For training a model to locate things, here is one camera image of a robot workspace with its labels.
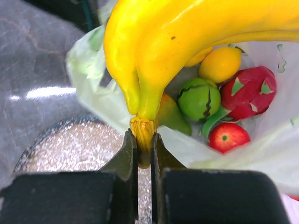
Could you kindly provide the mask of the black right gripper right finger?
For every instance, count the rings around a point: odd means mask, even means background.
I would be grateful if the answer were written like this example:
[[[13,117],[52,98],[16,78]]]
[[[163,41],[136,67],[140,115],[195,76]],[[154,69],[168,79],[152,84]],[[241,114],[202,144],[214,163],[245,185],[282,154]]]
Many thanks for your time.
[[[256,171],[188,169],[154,134],[152,223],[288,224],[273,181]]]

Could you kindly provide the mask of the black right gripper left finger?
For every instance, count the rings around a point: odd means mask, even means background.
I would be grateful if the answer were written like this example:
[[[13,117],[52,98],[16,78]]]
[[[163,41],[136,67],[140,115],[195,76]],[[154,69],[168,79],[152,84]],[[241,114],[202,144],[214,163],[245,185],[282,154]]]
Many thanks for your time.
[[[99,170],[17,173],[0,192],[3,224],[133,224],[137,219],[137,146],[130,130]]]

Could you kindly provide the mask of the red fake apple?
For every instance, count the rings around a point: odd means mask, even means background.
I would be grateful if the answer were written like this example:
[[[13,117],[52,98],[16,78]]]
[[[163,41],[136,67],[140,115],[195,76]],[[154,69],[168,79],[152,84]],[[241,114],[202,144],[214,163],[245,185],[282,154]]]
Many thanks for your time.
[[[244,128],[233,123],[222,123],[210,132],[208,145],[225,154],[248,142],[250,142],[250,135]]]

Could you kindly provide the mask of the green fake round fruit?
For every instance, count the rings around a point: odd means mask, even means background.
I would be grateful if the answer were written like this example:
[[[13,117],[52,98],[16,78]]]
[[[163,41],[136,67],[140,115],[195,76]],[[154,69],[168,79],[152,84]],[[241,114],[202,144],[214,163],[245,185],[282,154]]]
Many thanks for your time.
[[[181,86],[177,94],[177,103],[185,116],[199,121],[218,111],[221,95],[217,85],[211,80],[194,78]]]

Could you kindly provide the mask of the avocado print plastic bag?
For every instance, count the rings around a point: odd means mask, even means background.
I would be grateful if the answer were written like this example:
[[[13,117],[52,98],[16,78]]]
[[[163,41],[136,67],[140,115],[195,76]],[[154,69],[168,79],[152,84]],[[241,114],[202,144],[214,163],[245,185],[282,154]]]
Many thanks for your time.
[[[120,132],[131,115],[115,83],[100,82],[107,75],[103,52],[104,28],[79,39],[66,56],[66,69],[80,103]],[[165,126],[158,129],[169,152],[188,168],[257,170],[266,173],[285,194],[299,193],[299,45],[294,42],[243,42],[242,67],[263,65],[277,81],[277,94],[268,110],[242,121],[251,142],[221,155],[198,135],[187,136]]]

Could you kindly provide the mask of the red fake dragon fruit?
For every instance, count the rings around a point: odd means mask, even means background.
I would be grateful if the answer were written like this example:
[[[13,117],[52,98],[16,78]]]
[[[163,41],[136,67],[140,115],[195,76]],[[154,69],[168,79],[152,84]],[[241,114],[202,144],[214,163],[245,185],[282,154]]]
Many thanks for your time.
[[[223,117],[233,121],[254,117],[265,112],[277,93],[274,73],[264,66],[240,70],[220,88],[221,105],[201,129],[208,139],[212,127]]]

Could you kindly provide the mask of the yellow fake banana bunch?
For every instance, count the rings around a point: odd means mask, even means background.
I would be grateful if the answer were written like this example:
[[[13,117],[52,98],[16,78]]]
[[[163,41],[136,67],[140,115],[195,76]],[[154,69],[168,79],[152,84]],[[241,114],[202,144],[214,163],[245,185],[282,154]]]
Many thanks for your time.
[[[133,118],[138,165],[151,163],[162,93],[205,49],[235,42],[299,40],[296,0],[119,0],[104,33],[108,72]]]

